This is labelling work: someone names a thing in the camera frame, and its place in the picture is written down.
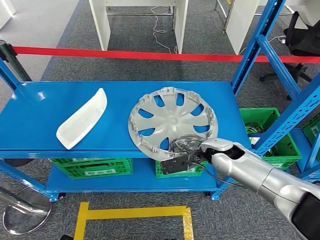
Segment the white desk leg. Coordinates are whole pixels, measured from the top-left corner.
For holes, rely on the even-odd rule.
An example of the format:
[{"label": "white desk leg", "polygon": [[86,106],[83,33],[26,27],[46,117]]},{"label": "white desk leg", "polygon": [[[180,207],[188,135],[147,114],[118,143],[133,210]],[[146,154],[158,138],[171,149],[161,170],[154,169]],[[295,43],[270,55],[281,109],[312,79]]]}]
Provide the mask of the white desk leg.
[{"label": "white desk leg", "polygon": [[259,1],[234,1],[226,33],[236,55],[242,49],[258,5]]},{"label": "white desk leg", "polygon": [[110,40],[110,26],[104,0],[89,0],[93,19],[97,28],[100,45],[103,51],[108,50]]},{"label": "white desk leg", "polygon": [[16,10],[10,0],[0,0],[0,29],[5,26]]},{"label": "white desk leg", "polygon": [[176,0],[175,15],[175,39],[177,40],[177,52],[183,52],[183,37],[185,35],[186,19],[187,18],[189,0]]}]

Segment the lower shelf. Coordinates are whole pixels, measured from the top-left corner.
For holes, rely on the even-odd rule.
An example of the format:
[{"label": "lower shelf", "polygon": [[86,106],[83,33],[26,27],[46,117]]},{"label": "lower shelf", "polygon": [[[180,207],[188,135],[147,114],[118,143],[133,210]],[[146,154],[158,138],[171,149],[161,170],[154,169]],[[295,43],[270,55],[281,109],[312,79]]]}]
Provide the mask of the lower shelf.
[{"label": "lower shelf", "polygon": [[[214,173],[211,164],[207,169]],[[150,158],[133,160],[133,174],[72,180],[53,166],[46,190],[57,193],[85,192],[213,192],[217,181],[206,172],[201,176],[156,178],[155,161]]]}]

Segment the black office chair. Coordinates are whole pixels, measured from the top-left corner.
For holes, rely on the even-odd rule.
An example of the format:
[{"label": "black office chair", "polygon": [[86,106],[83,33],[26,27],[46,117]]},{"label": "black office chair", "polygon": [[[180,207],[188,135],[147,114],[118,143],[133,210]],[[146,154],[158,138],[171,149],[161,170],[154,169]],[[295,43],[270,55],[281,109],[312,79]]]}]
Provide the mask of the black office chair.
[{"label": "black office chair", "polygon": [[[285,45],[287,45],[291,54],[294,56],[304,56],[304,57],[320,57],[320,20],[314,26],[307,26],[308,29],[297,29],[294,28],[299,18],[297,11],[294,12],[292,16],[288,28],[285,29]],[[312,79],[306,74],[307,66],[303,66],[303,63],[299,63],[297,66],[291,64],[284,63],[284,65],[289,71],[293,79],[298,83],[299,77],[303,78],[307,82],[311,82]],[[263,82],[267,78],[276,77],[275,72],[266,74],[260,78]]]}]

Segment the curved white plastic piece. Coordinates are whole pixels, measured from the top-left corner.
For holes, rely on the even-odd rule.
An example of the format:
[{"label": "curved white plastic piece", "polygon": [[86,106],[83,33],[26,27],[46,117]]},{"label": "curved white plastic piece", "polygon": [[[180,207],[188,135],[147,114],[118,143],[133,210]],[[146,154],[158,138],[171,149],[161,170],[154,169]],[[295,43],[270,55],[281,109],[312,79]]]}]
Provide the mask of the curved white plastic piece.
[{"label": "curved white plastic piece", "polygon": [[[183,95],[183,103],[177,105],[178,94]],[[163,106],[158,106],[155,96],[160,96]],[[202,104],[203,110],[198,115],[191,113]],[[146,118],[139,114],[142,109],[151,114]],[[194,126],[209,126],[208,131],[198,132]],[[128,128],[132,141],[141,152],[156,161],[165,161],[184,155],[185,153],[170,152],[161,149],[161,143],[168,138],[169,144],[174,139],[183,135],[198,135],[202,138],[216,138],[218,135],[218,121],[214,110],[193,91],[165,87],[140,98],[130,114]],[[154,129],[149,135],[139,131]]]},{"label": "curved white plastic piece", "polygon": [[107,107],[107,96],[103,88],[61,124],[57,138],[65,148],[70,150],[90,132]]}]

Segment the blue steel rack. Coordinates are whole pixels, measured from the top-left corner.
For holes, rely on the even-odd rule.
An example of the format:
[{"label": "blue steel rack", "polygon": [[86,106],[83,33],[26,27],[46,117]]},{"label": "blue steel rack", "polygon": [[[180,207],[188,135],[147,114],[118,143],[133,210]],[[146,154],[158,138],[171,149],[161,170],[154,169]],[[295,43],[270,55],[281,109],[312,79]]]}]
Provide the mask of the blue steel rack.
[{"label": "blue steel rack", "polygon": [[[213,200],[217,200],[228,185],[207,174],[195,178],[156,178],[152,160],[137,150],[130,139],[127,130],[129,113],[145,93],[162,87],[192,90],[214,109],[219,121],[218,137],[251,148],[235,97],[256,57],[263,50],[293,99],[254,147],[259,155],[266,153],[320,104],[320,74],[300,90],[267,41],[285,2],[269,0],[266,4],[231,84],[225,81],[20,82],[6,64],[0,61],[0,76],[14,90],[12,97],[0,114],[0,158],[134,158],[134,174],[124,176],[72,180],[53,166],[46,185],[3,161],[0,161],[0,171],[46,195],[53,202],[58,199],[59,193],[81,192],[201,191],[211,192]],[[58,126],[90,99],[98,88],[103,88],[108,97],[106,112],[73,149],[63,148],[56,138]],[[317,167],[314,160],[305,159],[304,163],[300,163],[303,175],[310,171],[309,168],[313,170]],[[212,166],[208,168],[217,174]]]}]

